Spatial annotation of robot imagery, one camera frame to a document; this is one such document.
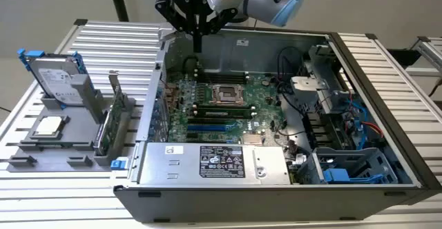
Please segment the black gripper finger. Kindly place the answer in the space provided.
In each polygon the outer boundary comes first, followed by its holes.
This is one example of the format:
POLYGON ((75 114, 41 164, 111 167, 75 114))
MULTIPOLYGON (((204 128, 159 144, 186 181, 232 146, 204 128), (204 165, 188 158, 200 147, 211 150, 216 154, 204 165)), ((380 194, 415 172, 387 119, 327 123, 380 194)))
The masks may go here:
POLYGON ((210 21, 208 16, 214 13, 210 8, 199 16, 199 53, 203 48, 203 37, 206 35, 216 34, 228 22, 236 17, 238 9, 228 8, 223 10, 210 21))
POLYGON ((155 7, 179 32, 194 37, 194 52, 199 53, 196 13, 191 0, 156 0, 155 7))

